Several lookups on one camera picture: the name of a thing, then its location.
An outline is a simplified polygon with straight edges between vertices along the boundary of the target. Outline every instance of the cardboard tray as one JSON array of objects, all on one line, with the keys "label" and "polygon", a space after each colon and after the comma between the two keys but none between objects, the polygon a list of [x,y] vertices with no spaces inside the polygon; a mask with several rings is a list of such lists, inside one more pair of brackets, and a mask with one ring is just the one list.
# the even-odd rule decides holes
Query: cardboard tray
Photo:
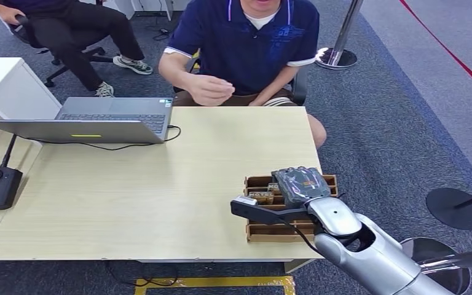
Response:
[{"label": "cardboard tray", "polygon": [[[323,175],[323,179],[330,187],[330,196],[337,197],[337,180],[335,175]],[[251,176],[245,178],[245,190],[249,192],[266,192],[269,183],[272,182],[271,176]],[[274,195],[272,205],[260,205],[271,210],[285,209],[283,196],[278,193]],[[291,224],[297,227],[309,240],[314,239],[314,224],[309,219],[294,220]],[[260,224],[247,220],[246,225],[247,240],[249,242],[303,242],[303,239],[295,233],[293,229],[284,224]]]}]

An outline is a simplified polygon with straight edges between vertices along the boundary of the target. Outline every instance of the yellow floor marking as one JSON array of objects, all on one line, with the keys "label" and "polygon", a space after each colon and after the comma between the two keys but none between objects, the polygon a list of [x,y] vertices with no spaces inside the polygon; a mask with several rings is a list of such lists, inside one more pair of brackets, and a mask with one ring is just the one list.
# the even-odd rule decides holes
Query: yellow floor marking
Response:
[{"label": "yellow floor marking", "polygon": [[[142,285],[146,281],[138,279],[137,284]],[[157,283],[170,283],[170,278],[157,279]],[[156,288],[198,288],[198,287],[248,287],[248,286],[283,286],[285,295],[296,295],[294,279],[283,277],[226,277],[226,278],[179,278],[172,286],[163,287],[149,284],[144,287],[136,287],[135,295],[146,295],[147,289]]]}]

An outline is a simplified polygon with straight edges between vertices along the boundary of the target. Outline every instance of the navy polo shirt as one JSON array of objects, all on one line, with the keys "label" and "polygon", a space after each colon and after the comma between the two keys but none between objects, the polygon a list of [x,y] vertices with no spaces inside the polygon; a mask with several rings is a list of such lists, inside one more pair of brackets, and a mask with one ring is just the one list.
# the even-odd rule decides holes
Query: navy polo shirt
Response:
[{"label": "navy polo shirt", "polygon": [[200,73],[224,79],[235,95],[257,94],[289,61],[316,55],[319,13],[308,0],[281,0],[260,30],[245,17],[240,0],[192,0],[168,47],[192,56],[200,49]]}]

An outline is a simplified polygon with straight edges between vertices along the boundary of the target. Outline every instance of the knee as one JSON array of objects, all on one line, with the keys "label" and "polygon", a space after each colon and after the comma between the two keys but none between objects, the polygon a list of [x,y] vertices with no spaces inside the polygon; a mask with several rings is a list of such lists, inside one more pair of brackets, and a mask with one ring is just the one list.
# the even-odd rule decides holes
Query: knee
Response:
[{"label": "knee", "polygon": [[323,124],[313,116],[309,115],[309,124],[310,130],[312,131],[312,137],[314,139],[314,144],[318,149],[326,141],[326,130]]},{"label": "knee", "polygon": [[80,51],[77,45],[71,41],[61,41],[46,46],[55,56],[63,56]]}]

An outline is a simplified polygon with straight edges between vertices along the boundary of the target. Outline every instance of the white undershirt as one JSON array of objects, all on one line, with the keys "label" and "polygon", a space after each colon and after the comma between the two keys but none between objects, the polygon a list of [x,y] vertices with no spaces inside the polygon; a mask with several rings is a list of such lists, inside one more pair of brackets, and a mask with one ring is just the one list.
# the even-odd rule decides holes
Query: white undershirt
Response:
[{"label": "white undershirt", "polygon": [[[268,24],[276,16],[278,11],[276,11],[273,14],[269,15],[268,17],[262,17],[262,18],[254,18],[254,17],[251,17],[250,15],[248,15],[246,13],[244,13],[244,14],[245,14],[245,17],[256,27],[256,29],[261,30],[261,28],[263,28],[264,25]],[[192,56],[186,54],[185,52],[182,52],[180,50],[176,50],[172,47],[166,47],[163,50],[163,52],[164,53],[177,52],[177,53],[183,54],[183,55],[185,55],[189,58],[192,57]],[[316,58],[314,57],[314,58],[309,58],[308,60],[289,61],[286,65],[287,66],[305,66],[305,65],[309,65],[309,64],[313,63],[315,60],[316,60]]]},{"label": "white undershirt", "polygon": [[262,18],[255,18],[246,13],[243,14],[245,14],[245,17],[256,27],[256,29],[261,30],[261,28],[263,28],[264,25],[268,24],[276,16],[277,13],[278,12],[276,11],[272,15]]}]

